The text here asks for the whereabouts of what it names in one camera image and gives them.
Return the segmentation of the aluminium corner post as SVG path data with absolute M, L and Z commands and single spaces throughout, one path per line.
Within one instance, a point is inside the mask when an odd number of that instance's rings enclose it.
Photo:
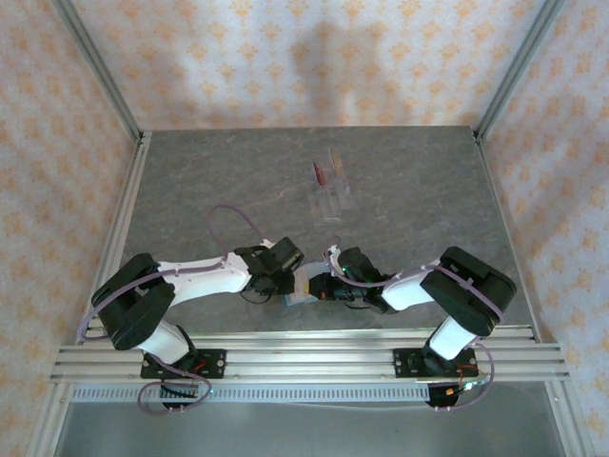
M 546 33 L 554 24 L 565 0 L 543 0 L 541 8 L 501 79 L 480 122 L 474 128 L 474 139 L 481 145 L 498 120 L 513 91 L 537 53 Z
M 137 144 L 141 143 L 145 137 L 145 132 L 139 127 L 72 0 L 50 0 L 50 2 L 72 36 L 78 50 L 85 58 L 129 137 Z

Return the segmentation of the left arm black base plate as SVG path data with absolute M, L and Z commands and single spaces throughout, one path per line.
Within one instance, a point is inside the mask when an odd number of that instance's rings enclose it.
M 222 379 L 226 368 L 226 351 L 195 348 L 170 366 L 171 369 L 165 368 L 152 355 L 144 353 L 140 377 L 150 380 L 187 378 L 183 371 L 207 379 Z

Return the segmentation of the aluminium side rail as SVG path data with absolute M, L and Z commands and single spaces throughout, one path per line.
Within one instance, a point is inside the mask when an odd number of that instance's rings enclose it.
M 541 320 L 539 300 L 536 292 L 533 290 L 533 286 L 528 281 L 526 265 L 518 253 L 518 246 L 514 238 L 515 231 L 511 223 L 508 206 L 501 202 L 499 181 L 491 170 L 484 152 L 482 139 L 476 131 L 473 131 L 473 139 L 500 211 L 518 275 L 521 278 L 523 294 L 533 323 L 535 341 L 537 343 L 556 344 L 556 338 Z M 544 382 L 546 395 L 552 408 L 553 419 L 560 436 L 561 447 L 566 457 L 597 457 L 580 402 L 577 398 L 573 379 L 570 376 L 566 363 L 563 362 L 562 364 L 566 368 L 566 374 L 556 377 L 554 380 Z
M 85 318 L 88 314 L 92 293 L 102 286 L 119 267 L 152 136 L 152 131 L 144 131 L 135 143 L 135 149 L 123 181 L 118 203 L 115 206 L 108 236 L 101 251 L 100 262 L 87 295 L 82 318 Z M 55 382 L 54 380 L 47 382 L 46 393 L 34 424 L 25 457 L 54 456 L 66 421 L 74 387 L 75 384 L 71 382 Z

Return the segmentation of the clear acrylic card rack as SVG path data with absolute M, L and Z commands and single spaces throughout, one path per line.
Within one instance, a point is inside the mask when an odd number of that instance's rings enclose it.
M 343 160 L 343 173 L 337 175 L 332 167 L 330 150 L 337 151 L 328 147 L 327 152 L 315 157 L 305 169 L 307 197 L 311 215 L 316 225 L 338 222 L 346 211 L 354 209 L 351 188 Z M 326 186 L 323 188 L 316 183 L 313 163 L 317 163 L 324 169 Z

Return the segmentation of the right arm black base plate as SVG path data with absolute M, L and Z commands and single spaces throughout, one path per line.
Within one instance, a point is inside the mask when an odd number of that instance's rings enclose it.
M 395 348 L 393 368 L 397 378 L 473 378 L 480 374 L 475 351 L 462 350 L 454 359 L 442 358 L 430 348 Z

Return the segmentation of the aluminium cross rail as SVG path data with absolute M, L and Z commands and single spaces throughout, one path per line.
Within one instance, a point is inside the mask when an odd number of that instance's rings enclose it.
M 345 329 L 195 334 L 198 348 L 226 351 L 224 383 L 391 383 L 392 352 L 419 348 L 431 331 Z M 498 382 L 562 381 L 569 377 L 560 346 L 539 343 L 528 326 L 495 329 L 475 358 Z M 51 372 L 54 382 L 132 382 L 140 379 L 143 356 L 99 341 L 63 346 Z

